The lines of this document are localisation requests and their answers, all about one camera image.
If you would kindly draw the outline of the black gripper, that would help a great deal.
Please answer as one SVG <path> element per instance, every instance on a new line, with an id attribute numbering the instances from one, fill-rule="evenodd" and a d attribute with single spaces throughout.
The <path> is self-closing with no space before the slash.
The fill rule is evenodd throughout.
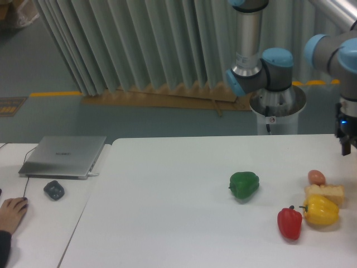
<path id="1" fill-rule="evenodd" d="M 340 139 L 341 154 L 351 154 L 351 145 L 356 146 L 356 117 L 342 112 L 342 104 L 337 103 L 335 114 L 335 137 Z"/>

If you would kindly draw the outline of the dark sleeve forearm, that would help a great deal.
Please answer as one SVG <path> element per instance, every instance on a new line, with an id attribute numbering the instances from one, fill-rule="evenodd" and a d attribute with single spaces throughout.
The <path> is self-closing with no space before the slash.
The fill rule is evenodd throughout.
<path id="1" fill-rule="evenodd" d="M 0 261 L 1 261 L 1 268 L 4 268 L 9 258 L 12 235 L 7 231 L 0 231 L 0 237 L 1 237 Z"/>

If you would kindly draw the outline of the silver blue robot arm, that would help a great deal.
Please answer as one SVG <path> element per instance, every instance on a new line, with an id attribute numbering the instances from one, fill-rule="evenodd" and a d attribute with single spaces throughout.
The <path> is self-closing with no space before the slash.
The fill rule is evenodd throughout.
<path id="1" fill-rule="evenodd" d="M 250 94 L 249 105 L 257 116 L 260 135 L 297 133 L 299 113 L 306 105 L 304 92 L 292 84 L 292 54 L 274 47 L 259 53 L 262 12 L 267 1 L 231 1 L 242 27 L 236 59 L 226 78 L 237 96 Z M 342 31 L 340 35 L 311 37 L 304 57 L 316 70 L 340 82 L 336 104 L 335 136 L 341 153 L 348 155 L 356 146 L 356 2 L 313 1 Z"/>

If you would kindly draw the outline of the person's hand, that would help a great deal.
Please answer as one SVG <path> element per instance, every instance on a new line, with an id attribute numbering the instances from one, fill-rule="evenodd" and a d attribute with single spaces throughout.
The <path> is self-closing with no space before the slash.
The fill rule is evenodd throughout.
<path id="1" fill-rule="evenodd" d="M 26 197 L 6 199 L 1 205 L 1 231 L 13 235 L 27 212 Z"/>

